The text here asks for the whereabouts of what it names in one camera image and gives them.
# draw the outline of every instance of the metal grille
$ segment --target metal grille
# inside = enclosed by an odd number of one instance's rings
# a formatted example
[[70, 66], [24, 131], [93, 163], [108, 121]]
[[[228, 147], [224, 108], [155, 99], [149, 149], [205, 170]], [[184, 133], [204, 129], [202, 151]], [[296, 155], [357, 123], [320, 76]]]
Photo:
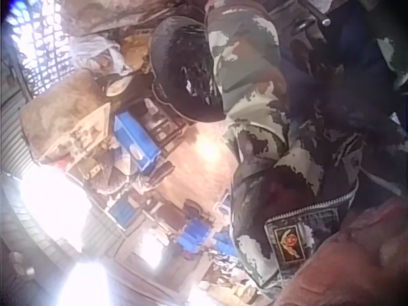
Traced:
[[61, 5], [54, 0], [17, 0], [6, 19], [32, 97], [46, 91], [73, 69], [60, 10]]

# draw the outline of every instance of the camouflage jacket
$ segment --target camouflage jacket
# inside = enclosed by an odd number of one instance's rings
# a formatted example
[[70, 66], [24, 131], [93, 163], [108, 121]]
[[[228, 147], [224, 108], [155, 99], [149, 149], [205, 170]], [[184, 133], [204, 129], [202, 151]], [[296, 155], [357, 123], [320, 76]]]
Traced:
[[[358, 188], [366, 141], [357, 132], [332, 128], [318, 104], [309, 120], [289, 119], [279, 39], [262, 6], [211, 1], [206, 22], [227, 142], [239, 162], [231, 236], [251, 279], [273, 291], [338, 230]], [[405, 133], [392, 143], [385, 138], [384, 151], [402, 153], [406, 162]]]

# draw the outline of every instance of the zipper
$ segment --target zipper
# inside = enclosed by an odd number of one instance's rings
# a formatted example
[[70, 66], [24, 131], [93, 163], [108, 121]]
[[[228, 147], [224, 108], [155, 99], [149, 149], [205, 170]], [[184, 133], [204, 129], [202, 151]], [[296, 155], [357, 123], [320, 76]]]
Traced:
[[301, 213], [307, 212], [309, 210], [328, 208], [328, 207], [334, 206], [336, 204], [339, 204], [341, 202], [344, 202], [344, 201], [347, 201], [347, 200], [352, 200], [354, 198], [354, 195], [356, 194], [357, 189], [358, 189], [358, 179], [356, 181], [355, 187], [349, 193], [346, 193], [346, 194], [344, 194], [344, 195], [342, 195], [342, 196], [340, 196], [338, 198], [335, 198], [335, 199], [332, 199], [332, 200], [329, 200], [329, 201], [324, 201], [324, 202], [317, 203], [317, 204], [314, 204], [314, 205], [311, 205], [311, 206], [308, 206], [308, 207], [299, 208], [299, 209], [296, 209], [296, 210], [294, 210], [292, 212], [287, 212], [286, 214], [277, 215], [276, 217], [273, 217], [273, 218], [269, 219], [268, 223], [272, 222], [272, 221], [280, 220], [280, 219], [293, 217], [294, 215], [301, 214]]

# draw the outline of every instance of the blue crate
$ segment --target blue crate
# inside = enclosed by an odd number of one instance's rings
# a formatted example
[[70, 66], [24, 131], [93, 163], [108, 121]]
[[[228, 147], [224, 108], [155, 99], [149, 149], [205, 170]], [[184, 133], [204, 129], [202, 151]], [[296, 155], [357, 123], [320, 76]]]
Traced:
[[114, 133], [119, 143], [135, 159], [139, 170], [142, 173], [149, 171], [161, 151], [129, 112], [115, 116]]

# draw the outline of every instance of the skin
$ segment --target skin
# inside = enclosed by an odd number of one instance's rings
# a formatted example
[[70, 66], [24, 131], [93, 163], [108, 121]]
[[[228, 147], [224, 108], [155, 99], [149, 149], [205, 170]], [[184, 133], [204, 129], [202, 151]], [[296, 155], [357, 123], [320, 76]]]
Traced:
[[274, 305], [408, 305], [408, 203], [392, 198], [347, 223]]

